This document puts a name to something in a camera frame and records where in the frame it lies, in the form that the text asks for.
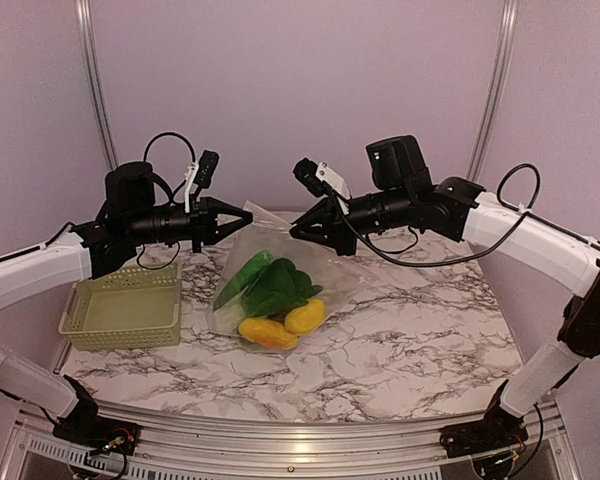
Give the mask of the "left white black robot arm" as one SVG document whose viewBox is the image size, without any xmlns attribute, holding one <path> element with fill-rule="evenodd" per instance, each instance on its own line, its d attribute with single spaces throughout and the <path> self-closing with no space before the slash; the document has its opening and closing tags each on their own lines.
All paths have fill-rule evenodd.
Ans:
<svg viewBox="0 0 600 480">
<path fill-rule="evenodd" d="M 173 194 L 146 161 L 125 163 L 105 177 L 105 202 L 95 220 L 68 223 L 51 240 L 0 257 L 0 311 L 55 287 L 98 279 L 118 271 L 139 246 L 189 241 L 194 252 L 249 225 L 251 213 L 201 197 L 217 165 L 206 151 L 185 176 L 185 199 L 159 205 L 155 190 Z M 61 377 L 0 349 L 0 392 L 25 400 L 56 418 L 56 429 L 86 445 L 105 438 L 106 423 L 91 395 L 76 380 Z"/>
</svg>

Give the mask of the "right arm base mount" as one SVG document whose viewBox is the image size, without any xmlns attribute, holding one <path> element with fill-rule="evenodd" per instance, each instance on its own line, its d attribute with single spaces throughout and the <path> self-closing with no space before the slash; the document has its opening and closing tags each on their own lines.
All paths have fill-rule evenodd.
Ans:
<svg viewBox="0 0 600 480">
<path fill-rule="evenodd" d="M 521 424 L 509 428 L 478 420 L 443 427 L 439 443 L 449 458 L 458 458 L 522 444 L 528 438 Z"/>
</svg>

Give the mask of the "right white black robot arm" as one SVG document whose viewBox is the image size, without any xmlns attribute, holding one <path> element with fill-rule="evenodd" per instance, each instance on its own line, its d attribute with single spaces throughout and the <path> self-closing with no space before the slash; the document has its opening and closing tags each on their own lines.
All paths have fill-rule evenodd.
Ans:
<svg viewBox="0 0 600 480">
<path fill-rule="evenodd" d="M 416 138 L 404 135 L 366 147 L 377 190 L 351 195 L 345 180 L 326 163 L 304 158 L 295 178 L 318 203 L 299 217 L 290 234 L 337 254 L 355 254 L 370 234 L 410 227 L 476 247 L 471 260 L 501 253 L 555 280 L 572 298 L 555 341 L 540 348 L 494 394 L 477 422 L 447 427 L 443 442 L 476 439 L 495 448 L 521 428 L 536 402 L 561 386 L 578 366 L 600 355 L 600 240 L 572 232 L 515 206 L 500 191 L 450 177 L 434 183 Z"/>
</svg>

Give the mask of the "green plastic basket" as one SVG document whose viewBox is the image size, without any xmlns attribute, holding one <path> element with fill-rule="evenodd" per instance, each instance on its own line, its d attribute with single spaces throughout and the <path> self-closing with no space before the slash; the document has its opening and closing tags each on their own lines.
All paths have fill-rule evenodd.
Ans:
<svg viewBox="0 0 600 480">
<path fill-rule="evenodd" d="M 182 272 L 125 267 L 72 285 L 58 333 L 80 351 L 176 346 L 180 343 Z"/>
</svg>

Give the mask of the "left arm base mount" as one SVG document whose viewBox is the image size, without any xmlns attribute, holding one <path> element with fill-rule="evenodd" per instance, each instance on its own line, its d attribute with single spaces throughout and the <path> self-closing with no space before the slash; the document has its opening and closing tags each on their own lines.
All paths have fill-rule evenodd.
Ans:
<svg viewBox="0 0 600 480">
<path fill-rule="evenodd" d="M 67 422 L 60 422 L 53 428 L 53 436 L 68 442 L 89 447 L 104 452 L 104 447 L 117 438 L 123 440 L 122 444 L 114 448 L 116 453 L 123 452 L 132 456 L 140 434 L 140 426 L 133 422 L 110 419 L 98 416 L 94 422 L 84 427 L 70 426 Z"/>
</svg>

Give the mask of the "fake bok choy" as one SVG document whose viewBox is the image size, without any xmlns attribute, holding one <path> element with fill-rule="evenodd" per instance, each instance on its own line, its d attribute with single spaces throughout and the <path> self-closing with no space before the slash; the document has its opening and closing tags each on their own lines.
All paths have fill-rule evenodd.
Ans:
<svg viewBox="0 0 600 480">
<path fill-rule="evenodd" d="M 297 307 L 306 305 L 309 299 L 317 296 L 322 290 L 323 287 L 314 283 L 307 273 L 299 270 L 292 260 L 274 257 L 273 262 L 262 270 L 248 287 L 222 308 L 213 310 L 213 303 L 219 291 L 212 303 L 209 322 L 218 333 L 232 333 L 247 318 L 281 317 Z"/>
</svg>

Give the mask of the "clear zip top bag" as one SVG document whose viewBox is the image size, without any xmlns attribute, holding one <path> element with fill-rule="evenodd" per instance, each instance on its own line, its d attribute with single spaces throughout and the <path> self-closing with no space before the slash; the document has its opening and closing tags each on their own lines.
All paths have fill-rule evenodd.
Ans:
<svg viewBox="0 0 600 480">
<path fill-rule="evenodd" d="M 206 321 L 209 329 L 257 353 L 288 353 L 372 286 L 363 266 L 291 237 L 291 224 L 248 201 L 253 222 L 226 258 Z"/>
</svg>

